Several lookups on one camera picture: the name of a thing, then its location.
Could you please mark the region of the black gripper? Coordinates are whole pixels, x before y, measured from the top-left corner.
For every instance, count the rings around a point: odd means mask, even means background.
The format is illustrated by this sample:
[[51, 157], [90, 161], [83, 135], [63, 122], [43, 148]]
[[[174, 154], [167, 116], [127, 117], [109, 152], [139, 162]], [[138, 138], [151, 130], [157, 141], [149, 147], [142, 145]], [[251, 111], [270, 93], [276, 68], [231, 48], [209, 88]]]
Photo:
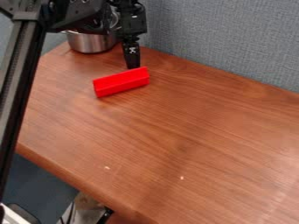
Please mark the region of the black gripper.
[[129, 69], [141, 67], [141, 45], [138, 36], [147, 33], [146, 7], [139, 0], [119, 0], [122, 47]]

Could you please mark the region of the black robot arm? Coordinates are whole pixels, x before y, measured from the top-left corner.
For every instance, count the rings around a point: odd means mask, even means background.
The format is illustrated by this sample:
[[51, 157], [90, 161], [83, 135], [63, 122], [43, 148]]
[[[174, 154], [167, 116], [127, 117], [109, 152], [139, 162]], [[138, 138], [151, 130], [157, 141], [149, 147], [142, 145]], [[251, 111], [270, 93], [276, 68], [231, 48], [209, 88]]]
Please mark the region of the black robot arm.
[[0, 0], [0, 14], [14, 23], [0, 65], [0, 202], [46, 35], [67, 30], [107, 34], [114, 13], [119, 15], [117, 34], [126, 65], [138, 68], [139, 36], [147, 33], [141, 0]]

